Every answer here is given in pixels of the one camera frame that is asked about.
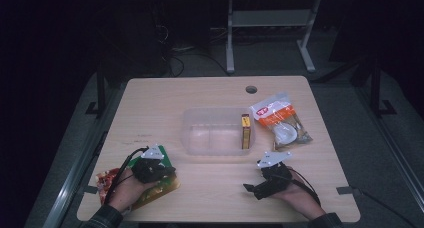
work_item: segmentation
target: wooden table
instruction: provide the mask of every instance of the wooden table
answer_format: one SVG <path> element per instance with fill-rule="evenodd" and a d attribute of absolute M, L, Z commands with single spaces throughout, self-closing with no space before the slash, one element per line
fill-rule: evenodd
<path fill-rule="evenodd" d="M 255 94 L 246 92 L 255 86 Z M 280 200 L 257 200 L 243 183 L 264 181 L 256 161 L 272 150 L 273 133 L 255 122 L 256 141 L 246 156 L 190 156 L 181 143 L 183 112 L 193 107 L 249 107 L 278 92 L 287 92 L 311 143 L 290 149 L 286 165 L 314 186 L 323 208 L 337 212 L 343 222 L 360 214 L 351 194 L 336 188 L 348 185 L 307 80 L 302 76 L 133 79 L 125 90 L 108 137 L 94 168 L 95 174 L 120 167 L 135 149 L 155 143 L 168 153 L 181 186 L 125 217 L 143 222 L 305 221 Z M 100 207 L 98 194 L 85 193 L 77 216 L 88 220 Z"/>

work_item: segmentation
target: colorful snack bag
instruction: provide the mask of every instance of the colorful snack bag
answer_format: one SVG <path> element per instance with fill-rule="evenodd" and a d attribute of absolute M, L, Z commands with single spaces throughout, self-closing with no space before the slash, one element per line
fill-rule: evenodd
<path fill-rule="evenodd" d="M 312 140 L 286 93 L 278 93 L 250 107 L 253 117 L 274 132 L 275 149 Z"/>

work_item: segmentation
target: transparent plastic box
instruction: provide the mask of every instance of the transparent plastic box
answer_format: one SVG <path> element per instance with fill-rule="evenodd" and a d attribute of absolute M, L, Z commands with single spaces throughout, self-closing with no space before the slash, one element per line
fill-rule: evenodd
<path fill-rule="evenodd" d="M 242 149 L 241 117 L 250 117 L 249 149 Z M 207 107 L 184 111 L 181 141 L 190 155 L 247 155 L 255 142 L 254 119 L 248 108 Z"/>

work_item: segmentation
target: dark background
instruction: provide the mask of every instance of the dark background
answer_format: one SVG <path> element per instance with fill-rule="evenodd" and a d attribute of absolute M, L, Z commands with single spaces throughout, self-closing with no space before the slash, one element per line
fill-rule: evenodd
<path fill-rule="evenodd" d="M 316 28 L 339 28 L 333 60 L 377 57 L 424 116 L 421 1 L 323 0 Z M 226 26 L 226 2 L 183 3 L 167 3 L 153 18 L 178 38 L 206 47 L 209 27 Z M 151 11 L 150 3 L 0 0 L 0 163 L 6 204 L 1 227 L 25 224 L 79 96 L 99 64 L 112 85 L 166 72 L 160 57 L 169 47 L 156 42 Z M 187 24 L 192 30 L 185 29 Z M 132 55 L 140 52 L 145 55 Z"/>

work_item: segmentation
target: dark sleeve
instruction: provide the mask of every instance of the dark sleeve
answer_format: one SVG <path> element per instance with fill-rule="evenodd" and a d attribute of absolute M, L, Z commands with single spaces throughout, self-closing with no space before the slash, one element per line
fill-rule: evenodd
<path fill-rule="evenodd" d="M 343 223 L 336 213 L 322 215 L 308 223 L 308 228 L 342 228 Z"/>
<path fill-rule="evenodd" d="M 84 224 L 84 228 L 116 228 L 121 223 L 124 217 L 112 206 L 103 205 L 91 217 L 91 219 Z"/>

